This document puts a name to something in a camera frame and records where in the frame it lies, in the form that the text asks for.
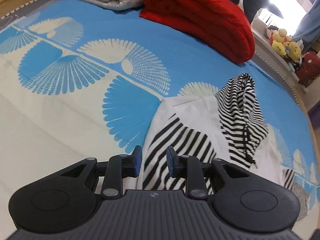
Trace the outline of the blue curtain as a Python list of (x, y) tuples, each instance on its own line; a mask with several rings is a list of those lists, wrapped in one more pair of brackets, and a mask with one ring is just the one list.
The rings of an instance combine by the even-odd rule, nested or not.
[(304, 50), (308, 50), (312, 44), (319, 38), (319, 25), (320, 25), (320, 7), (319, 0), (315, 0), (311, 9), (301, 20), (293, 40), (298, 42), (303, 41)]

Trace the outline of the yellow plush toys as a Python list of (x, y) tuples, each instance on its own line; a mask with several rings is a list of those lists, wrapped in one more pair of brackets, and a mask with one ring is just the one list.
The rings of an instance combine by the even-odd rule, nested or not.
[(287, 62), (302, 64), (302, 51), (285, 29), (276, 26), (266, 28), (266, 37), (272, 49)]

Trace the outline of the red folded blanket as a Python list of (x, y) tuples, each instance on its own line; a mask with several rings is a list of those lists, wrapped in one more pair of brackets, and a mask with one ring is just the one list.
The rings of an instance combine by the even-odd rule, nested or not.
[(191, 35), (234, 63), (255, 52), (251, 24), (229, 0), (144, 0), (140, 16)]

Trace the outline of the dark teal shark plush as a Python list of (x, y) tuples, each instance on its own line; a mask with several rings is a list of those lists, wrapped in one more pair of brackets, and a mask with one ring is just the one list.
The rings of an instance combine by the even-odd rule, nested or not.
[(260, 9), (267, 9), (274, 15), (283, 18), (280, 10), (270, 2), (270, 0), (243, 0), (244, 13), (247, 16), (250, 23), (253, 22), (256, 13)]

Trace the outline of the dark red plush cushion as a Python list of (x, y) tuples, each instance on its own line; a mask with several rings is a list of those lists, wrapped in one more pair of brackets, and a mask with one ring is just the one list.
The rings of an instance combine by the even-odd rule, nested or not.
[(296, 70), (299, 83), (308, 87), (313, 81), (319, 77), (320, 63), (319, 57), (314, 51), (306, 52), (302, 57), (302, 66)]

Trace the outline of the blue fan-pattern bed sheet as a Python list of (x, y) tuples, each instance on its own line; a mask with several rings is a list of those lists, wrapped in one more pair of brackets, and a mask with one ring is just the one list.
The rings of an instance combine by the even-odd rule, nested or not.
[(280, 162), (319, 200), (306, 118), (259, 57), (234, 64), (140, 17), (76, 0), (35, 0), (1, 18), (1, 205), (20, 187), (85, 157), (142, 145), (163, 98), (213, 95), (248, 73)]

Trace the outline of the striped hoodie with white vest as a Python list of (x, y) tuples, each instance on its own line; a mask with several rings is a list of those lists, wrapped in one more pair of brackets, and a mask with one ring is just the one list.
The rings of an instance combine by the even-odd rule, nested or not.
[(184, 179), (169, 176), (169, 146), (204, 163), (221, 158), (279, 184), (298, 197), (299, 219), (309, 213), (309, 193), (296, 181), (280, 130), (265, 121), (249, 74), (231, 78), (222, 89), (189, 83), (161, 101), (144, 142), (138, 189), (185, 189)]

